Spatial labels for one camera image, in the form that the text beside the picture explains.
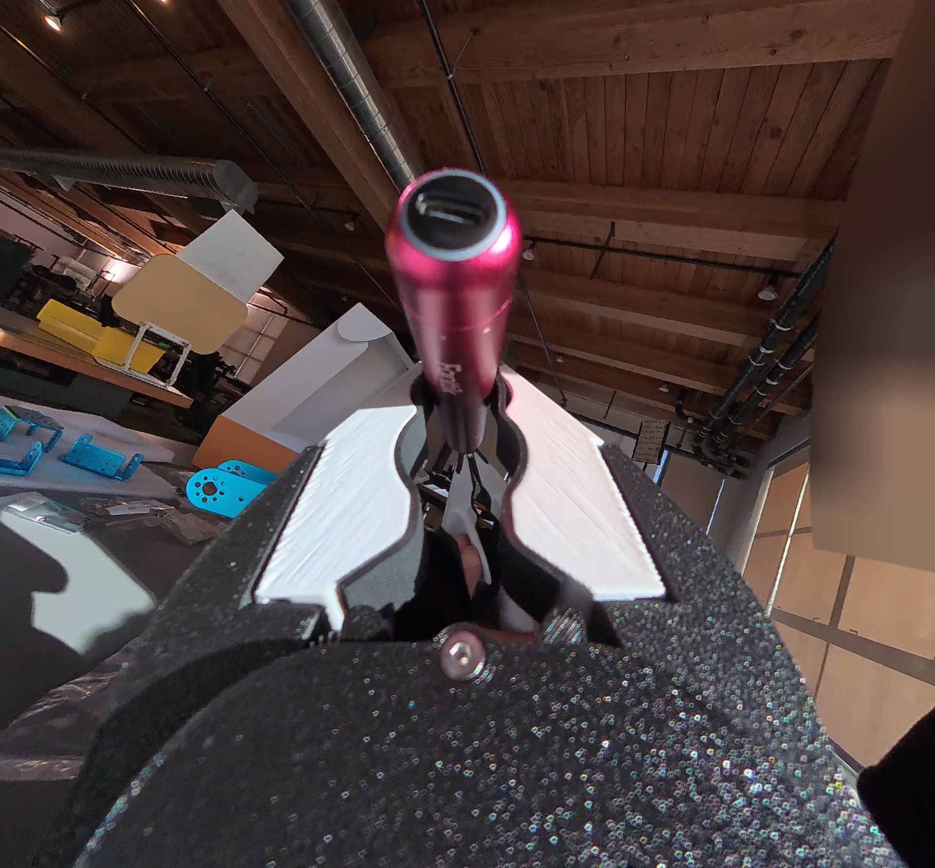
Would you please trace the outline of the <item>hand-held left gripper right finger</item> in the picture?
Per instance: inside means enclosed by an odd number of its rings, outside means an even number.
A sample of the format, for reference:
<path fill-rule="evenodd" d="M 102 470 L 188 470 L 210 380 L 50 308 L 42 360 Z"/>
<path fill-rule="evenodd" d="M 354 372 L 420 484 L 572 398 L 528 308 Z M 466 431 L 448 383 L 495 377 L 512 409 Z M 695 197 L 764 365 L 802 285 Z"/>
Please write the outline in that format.
<path fill-rule="evenodd" d="M 502 569 L 516 602 L 666 599 L 604 442 L 517 371 L 497 374 Z"/>

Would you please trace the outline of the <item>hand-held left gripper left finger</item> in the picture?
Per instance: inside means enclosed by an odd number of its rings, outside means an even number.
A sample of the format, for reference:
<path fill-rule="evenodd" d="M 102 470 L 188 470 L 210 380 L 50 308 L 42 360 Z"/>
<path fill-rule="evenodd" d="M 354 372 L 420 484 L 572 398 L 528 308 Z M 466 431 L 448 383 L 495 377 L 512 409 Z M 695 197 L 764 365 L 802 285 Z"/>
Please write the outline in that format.
<path fill-rule="evenodd" d="M 413 403 L 365 407 L 324 440 L 254 585 L 260 605 L 318 606 L 330 628 L 353 608 L 416 595 L 424 520 L 413 479 L 426 423 Z"/>

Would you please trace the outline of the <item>blue robot arm base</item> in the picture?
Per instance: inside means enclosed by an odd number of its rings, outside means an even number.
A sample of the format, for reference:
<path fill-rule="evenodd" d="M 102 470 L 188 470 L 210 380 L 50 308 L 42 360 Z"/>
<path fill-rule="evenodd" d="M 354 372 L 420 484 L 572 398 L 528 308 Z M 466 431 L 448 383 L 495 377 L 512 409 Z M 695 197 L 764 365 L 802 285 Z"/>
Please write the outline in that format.
<path fill-rule="evenodd" d="M 227 461 L 188 479 L 185 494 L 196 508 L 234 519 L 258 498 L 277 474 L 243 461 Z"/>

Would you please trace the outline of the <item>red electric screwdriver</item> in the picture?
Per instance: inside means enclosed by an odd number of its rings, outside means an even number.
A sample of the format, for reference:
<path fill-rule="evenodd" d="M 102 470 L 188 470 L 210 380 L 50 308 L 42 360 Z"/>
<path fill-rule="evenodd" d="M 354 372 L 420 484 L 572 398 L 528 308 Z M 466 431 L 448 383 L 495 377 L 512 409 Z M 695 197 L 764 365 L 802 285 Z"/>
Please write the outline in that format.
<path fill-rule="evenodd" d="M 518 215 L 488 178 L 446 168 L 403 191 L 384 244 L 447 442 L 472 454 L 484 439 L 517 285 Z"/>

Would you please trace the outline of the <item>grey desk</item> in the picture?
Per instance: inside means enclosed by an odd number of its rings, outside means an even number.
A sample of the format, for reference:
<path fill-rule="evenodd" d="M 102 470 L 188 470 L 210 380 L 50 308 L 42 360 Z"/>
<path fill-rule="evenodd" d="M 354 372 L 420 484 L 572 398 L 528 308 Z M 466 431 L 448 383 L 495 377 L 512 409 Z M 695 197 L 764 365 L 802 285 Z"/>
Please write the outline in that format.
<path fill-rule="evenodd" d="M 173 496 L 156 500 L 223 523 L 224 531 L 231 525 L 227 518 L 196 509 L 185 497 L 181 474 L 193 474 L 200 436 L 176 418 L 150 409 L 132 407 L 115 423 L 184 445 L 174 464 L 150 464 L 174 489 Z M 2 488 L 2 496 L 26 491 L 72 506 L 88 498 L 155 499 L 31 488 L 7 494 Z M 215 540 L 186 546 L 153 529 L 98 527 L 59 535 L 30 525 L 14 530 L 11 523 L 2 518 L 3 729 L 54 687 L 89 672 L 139 636 L 192 562 Z"/>

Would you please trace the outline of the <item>wood-edged background desk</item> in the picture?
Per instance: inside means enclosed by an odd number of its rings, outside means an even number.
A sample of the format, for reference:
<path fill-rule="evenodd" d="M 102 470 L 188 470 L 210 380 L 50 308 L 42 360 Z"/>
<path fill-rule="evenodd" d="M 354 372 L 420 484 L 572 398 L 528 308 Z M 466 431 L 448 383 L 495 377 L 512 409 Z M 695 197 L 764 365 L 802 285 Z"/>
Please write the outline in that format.
<path fill-rule="evenodd" d="M 189 409 L 193 399 L 178 391 L 175 387 L 150 377 L 147 374 L 124 369 L 62 342 L 46 333 L 21 332 L 6 325 L 1 326 L 1 347 L 27 356 L 54 364 L 68 371 L 87 375 L 97 381 L 131 390 L 136 394 L 168 403 L 175 407 Z"/>

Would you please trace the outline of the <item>orange and white cardboard box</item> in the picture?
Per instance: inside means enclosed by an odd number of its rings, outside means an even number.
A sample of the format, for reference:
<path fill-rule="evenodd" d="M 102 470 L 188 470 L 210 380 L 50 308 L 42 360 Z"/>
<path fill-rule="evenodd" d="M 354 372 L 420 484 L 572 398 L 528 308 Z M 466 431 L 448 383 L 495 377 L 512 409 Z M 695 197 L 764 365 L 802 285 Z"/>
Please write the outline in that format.
<path fill-rule="evenodd" d="M 393 332 L 357 303 L 220 414 L 193 466 L 243 461 L 280 473 L 413 366 Z"/>

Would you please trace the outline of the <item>pile of small screw bags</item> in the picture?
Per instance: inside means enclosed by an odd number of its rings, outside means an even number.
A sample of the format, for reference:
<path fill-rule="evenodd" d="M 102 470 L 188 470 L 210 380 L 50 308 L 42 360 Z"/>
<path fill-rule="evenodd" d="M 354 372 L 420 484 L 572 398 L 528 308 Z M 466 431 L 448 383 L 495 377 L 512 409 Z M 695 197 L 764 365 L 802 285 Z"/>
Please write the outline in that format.
<path fill-rule="evenodd" d="M 53 500 L 36 491 L 1 498 L 2 518 L 11 529 L 43 528 L 59 535 L 88 533 L 98 527 L 120 531 L 157 530 L 186 546 L 216 538 L 225 524 L 209 520 L 179 504 L 156 499 L 82 499 L 77 505 Z"/>

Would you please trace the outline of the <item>white foam sheet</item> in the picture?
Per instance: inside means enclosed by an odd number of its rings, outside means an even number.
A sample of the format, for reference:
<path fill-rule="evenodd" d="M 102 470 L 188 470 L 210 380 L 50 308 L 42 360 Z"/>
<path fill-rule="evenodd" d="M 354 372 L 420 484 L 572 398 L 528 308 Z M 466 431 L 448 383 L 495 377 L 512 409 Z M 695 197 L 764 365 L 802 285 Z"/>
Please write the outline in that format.
<path fill-rule="evenodd" d="M 12 493 L 14 488 L 31 488 L 49 492 L 85 492 L 91 495 L 115 492 L 155 499 L 174 495 L 174 489 L 170 483 L 159 476 L 150 464 L 174 464 L 178 453 L 184 449 L 183 444 L 172 443 L 163 438 L 130 430 L 107 418 L 93 414 L 56 409 L 6 396 L 3 396 L 1 400 L 3 405 L 22 406 L 39 411 L 64 427 L 59 442 L 51 452 L 43 454 L 28 476 L 18 477 L 5 474 L 1 476 L 1 485 L 6 494 Z M 104 449 L 116 452 L 125 458 L 141 454 L 144 461 L 138 466 L 134 475 L 126 481 L 100 477 L 62 462 L 61 456 L 67 453 L 77 439 L 85 433 L 92 436 L 93 443 Z"/>

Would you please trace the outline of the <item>black ceiling pipes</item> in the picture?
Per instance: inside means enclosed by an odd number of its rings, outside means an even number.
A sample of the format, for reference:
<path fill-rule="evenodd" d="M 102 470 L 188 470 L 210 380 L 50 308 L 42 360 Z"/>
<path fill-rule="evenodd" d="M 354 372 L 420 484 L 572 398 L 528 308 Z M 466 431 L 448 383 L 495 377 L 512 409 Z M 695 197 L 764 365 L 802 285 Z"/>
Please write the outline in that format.
<path fill-rule="evenodd" d="M 817 339 L 820 311 L 816 306 L 838 238 L 835 231 L 803 272 L 727 387 L 680 389 L 674 413 L 682 433 L 674 443 L 666 444 L 667 453 L 725 477 L 746 477 L 752 460 L 742 450 L 743 441 L 807 376 L 801 365 Z"/>

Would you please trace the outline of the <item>yellow bin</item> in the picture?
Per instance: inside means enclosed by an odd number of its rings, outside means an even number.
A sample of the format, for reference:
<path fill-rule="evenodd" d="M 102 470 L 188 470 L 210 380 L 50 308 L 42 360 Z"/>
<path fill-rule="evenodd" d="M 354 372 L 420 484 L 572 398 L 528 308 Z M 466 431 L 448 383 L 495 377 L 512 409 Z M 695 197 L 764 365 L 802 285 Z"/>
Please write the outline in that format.
<path fill-rule="evenodd" d="M 92 355 L 100 364 L 123 368 L 134 335 L 103 326 L 96 319 L 62 302 L 50 300 L 37 314 L 39 329 Z"/>

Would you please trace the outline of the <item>tan window blind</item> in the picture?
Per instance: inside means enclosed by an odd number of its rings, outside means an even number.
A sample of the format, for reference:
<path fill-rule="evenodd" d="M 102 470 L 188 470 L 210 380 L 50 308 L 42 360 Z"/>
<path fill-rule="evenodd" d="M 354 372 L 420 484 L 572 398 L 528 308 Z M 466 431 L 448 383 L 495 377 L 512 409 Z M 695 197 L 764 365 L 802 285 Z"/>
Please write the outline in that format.
<path fill-rule="evenodd" d="M 852 769 L 933 709 L 933 571 L 820 548 L 808 447 L 770 462 L 734 559 Z"/>

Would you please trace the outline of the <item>clear plastic bag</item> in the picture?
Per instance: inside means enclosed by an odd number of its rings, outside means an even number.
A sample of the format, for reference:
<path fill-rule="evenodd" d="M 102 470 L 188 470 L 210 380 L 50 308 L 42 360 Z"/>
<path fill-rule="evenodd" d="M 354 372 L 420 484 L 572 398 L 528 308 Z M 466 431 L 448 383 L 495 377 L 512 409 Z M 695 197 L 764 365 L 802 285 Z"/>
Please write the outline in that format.
<path fill-rule="evenodd" d="M 121 689 L 137 677 L 132 641 L 54 687 L 2 730 L 2 783 L 67 783 L 82 772 Z"/>

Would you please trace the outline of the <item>long blue U bracket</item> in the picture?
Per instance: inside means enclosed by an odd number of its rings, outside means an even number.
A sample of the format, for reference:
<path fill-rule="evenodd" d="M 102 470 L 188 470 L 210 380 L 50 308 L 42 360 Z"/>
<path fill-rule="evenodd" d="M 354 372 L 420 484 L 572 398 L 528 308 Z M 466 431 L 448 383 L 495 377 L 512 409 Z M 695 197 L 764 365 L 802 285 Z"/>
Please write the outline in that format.
<path fill-rule="evenodd" d="M 75 443 L 61 456 L 60 462 L 82 472 L 114 481 L 126 481 L 134 477 L 144 462 L 141 453 L 131 456 L 100 446 L 89 433 L 79 436 Z"/>

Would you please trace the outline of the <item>blue perforated bracket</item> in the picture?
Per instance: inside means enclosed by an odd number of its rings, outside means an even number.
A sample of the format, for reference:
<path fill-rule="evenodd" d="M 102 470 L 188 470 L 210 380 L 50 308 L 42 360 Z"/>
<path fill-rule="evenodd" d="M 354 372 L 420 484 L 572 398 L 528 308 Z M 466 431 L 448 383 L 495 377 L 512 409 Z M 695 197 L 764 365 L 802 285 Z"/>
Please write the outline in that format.
<path fill-rule="evenodd" d="M 39 442 L 45 453 L 53 450 L 64 433 L 64 426 L 41 412 L 17 405 L 1 406 L 1 442 L 21 428 L 23 435 Z"/>

